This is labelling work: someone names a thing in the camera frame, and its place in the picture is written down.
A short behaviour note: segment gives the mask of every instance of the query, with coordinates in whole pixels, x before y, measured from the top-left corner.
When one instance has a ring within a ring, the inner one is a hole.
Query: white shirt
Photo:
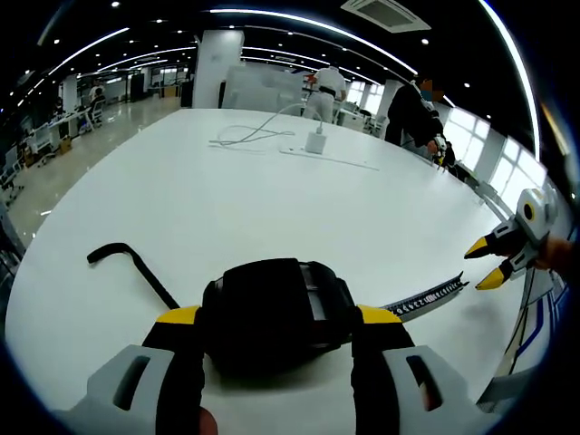
[[[319,87],[324,86],[325,88],[334,90],[337,97],[340,96],[341,91],[346,92],[346,81],[338,72],[338,69],[333,66],[318,70],[314,77],[316,78],[316,84],[318,84]]]

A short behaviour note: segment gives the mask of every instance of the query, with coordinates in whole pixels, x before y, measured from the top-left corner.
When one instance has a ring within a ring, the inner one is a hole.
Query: white charging cable
[[[230,145],[236,145],[238,143],[248,143],[248,142],[253,142],[255,140],[262,140],[262,139],[266,139],[266,138],[272,138],[274,136],[295,136],[295,133],[293,131],[271,131],[271,130],[264,129],[264,127],[271,120],[273,120],[276,116],[282,114],[282,112],[287,111],[288,109],[292,109],[294,107],[298,107],[298,106],[299,107],[303,107],[304,105],[301,102],[297,102],[297,103],[294,103],[294,104],[290,104],[289,106],[284,107],[278,113],[275,113],[274,115],[272,115],[262,125],[260,125],[257,128],[256,127],[249,127],[247,125],[231,125],[231,126],[228,127],[228,128],[237,127],[237,128],[244,128],[244,129],[251,129],[251,130],[253,130],[250,134],[248,134],[243,139],[240,139],[240,140],[222,140],[222,139],[220,139],[220,136],[221,136],[221,132],[220,132],[218,134],[218,136],[217,136],[217,140],[210,140],[209,143],[216,143],[218,145],[221,145],[222,147],[227,147],[227,146],[230,146]],[[322,116],[320,116],[320,113],[318,113],[318,111],[315,111],[314,109],[312,109],[311,107],[308,107],[308,106],[304,106],[304,109],[306,111],[312,111],[318,117],[318,119],[320,120],[320,125],[316,129],[316,133],[317,134],[322,134],[322,132],[323,132],[323,118],[322,118]],[[263,132],[266,132],[266,133],[270,133],[270,134],[267,134],[266,136],[259,136],[257,138],[251,139],[253,136],[255,136],[256,134],[258,134],[260,131],[263,131]]]

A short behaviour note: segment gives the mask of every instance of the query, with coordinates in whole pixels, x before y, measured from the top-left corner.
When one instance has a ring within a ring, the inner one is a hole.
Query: dark jacket
[[[412,84],[404,85],[395,93],[389,108],[386,141],[401,145],[401,135],[405,131],[415,140],[417,147],[422,147],[442,130],[441,122],[431,118],[430,111],[423,106],[421,96]]]

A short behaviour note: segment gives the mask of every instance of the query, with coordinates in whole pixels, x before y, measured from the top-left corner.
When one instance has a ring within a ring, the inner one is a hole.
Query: white pillar
[[[240,65],[244,33],[238,30],[207,30],[198,49],[193,86],[193,107],[217,109],[219,86],[231,66]]]
[[[141,68],[141,73],[143,74],[143,91],[147,93],[151,81],[151,68]]]
[[[76,75],[69,75],[63,80],[63,109],[73,112],[77,105]]]
[[[392,99],[395,98],[395,93],[403,86],[403,83],[397,80],[387,80],[384,84],[384,91],[382,93],[381,104],[379,105],[379,110],[377,111],[377,118],[379,116],[384,116],[385,121],[382,123],[380,138],[384,139],[384,135],[387,131],[387,125],[389,124],[388,111],[391,107]]]
[[[364,106],[366,106],[366,101],[369,99],[369,93],[371,93],[371,86],[372,84],[370,83],[364,84],[364,89],[362,90],[361,104],[359,104],[361,109],[364,109]]]

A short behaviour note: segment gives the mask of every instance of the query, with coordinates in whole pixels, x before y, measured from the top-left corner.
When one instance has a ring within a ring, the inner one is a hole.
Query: human hand
[[[427,142],[427,151],[429,152],[429,154],[436,154],[437,153],[437,143],[435,143],[435,140],[430,140],[429,142]]]
[[[572,262],[572,242],[563,238],[548,237],[540,247],[534,267],[557,272],[566,270]]]

